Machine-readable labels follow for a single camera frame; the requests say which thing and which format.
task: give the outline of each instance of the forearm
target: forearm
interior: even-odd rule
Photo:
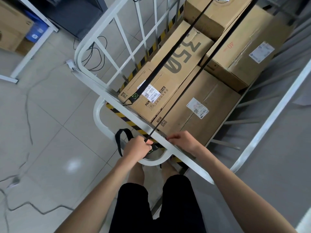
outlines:
[[[98,233],[107,211],[127,173],[134,164],[124,157],[89,193],[55,233]]]
[[[296,232],[286,219],[205,147],[195,154],[220,190],[244,232]]]

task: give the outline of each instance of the yellow and black hazard stripe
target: yellow and black hazard stripe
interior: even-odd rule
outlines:
[[[180,16],[182,14],[182,12],[184,11],[184,6],[185,4],[182,4],[181,7],[179,8],[178,11],[178,16]],[[175,17],[173,17],[173,19],[169,22],[169,30],[171,29],[171,27],[174,25],[175,23]],[[162,34],[158,37],[158,44],[164,39],[166,35],[166,30],[164,30],[162,32]],[[144,56],[142,58],[142,60],[137,64],[138,69],[140,70],[142,68],[142,66],[146,63],[148,57],[157,49],[156,43],[154,43],[152,45],[152,47],[148,50],[148,56]],[[129,77],[127,78],[128,81],[130,82],[134,76],[137,74],[137,70],[136,68],[133,70],[133,72],[129,75]],[[127,82],[124,82],[121,86],[121,88],[118,90],[118,93],[120,93],[127,85]],[[110,105],[109,103],[106,104],[106,107],[108,109],[110,109],[113,113],[115,113],[118,117],[120,117],[123,121],[125,121],[128,125],[130,125],[132,128],[134,128],[135,130],[137,130],[142,136],[147,137],[148,134],[142,130],[140,127],[138,127],[136,124],[134,124],[132,121],[130,121],[127,117],[125,117],[125,115],[123,115],[122,113],[120,113],[117,109],[115,109],[112,105]],[[178,158],[175,158],[175,161],[177,162],[181,162]]]

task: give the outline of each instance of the blue object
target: blue object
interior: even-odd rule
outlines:
[[[33,26],[26,34],[26,38],[29,41],[36,43],[43,35],[43,33],[49,28],[49,26],[44,23],[44,21],[42,21],[37,15],[26,10],[25,13],[34,22]]]

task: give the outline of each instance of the black pants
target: black pants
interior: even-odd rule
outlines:
[[[109,233],[206,233],[202,214],[189,179],[174,175],[163,187],[160,217],[153,220],[145,187],[126,183],[119,190]]]

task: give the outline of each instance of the cardboard box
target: cardboard box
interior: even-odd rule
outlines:
[[[126,101],[128,97],[137,91],[154,69],[155,66],[151,62],[146,62],[137,75],[122,90],[119,98],[122,101]],[[174,78],[160,71],[152,80],[149,87],[146,88],[144,93],[130,107],[141,117],[151,122],[173,96],[178,87]]]
[[[293,26],[287,26],[280,19],[255,6],[205,70],[238,92],[248,87],[264,70],[292,30]],[[223,36],[207,52],[201,65]]]
[[[0,48],[15,51],[32,25],[31,19],[0,0]]]
[[[151,62],[157,66],[189,27],[190,25],[187,22],[182,21],[152,57]],[[193,28],[180,47],[177,48],[168,62],[166,62],[162,68],[163,72],[166,75],[170,75],[176,84],[180,86],[205,53],[211,48],[213,43],[211,39]]]
[[[192,24],[211,0],[187,0],[184,19]],[[214,0],[198,19],[195,28],[216,41],[251,0]]]
[[[188,78],[194,76],[199,69],[200,67],[197,66]],[[182,87],[157,115],[153,125],[158,124],[181,93]],[[158,129],[166,135],[187,130],[205,145],[240,97],[238,93],[203,70],[164,118]]]

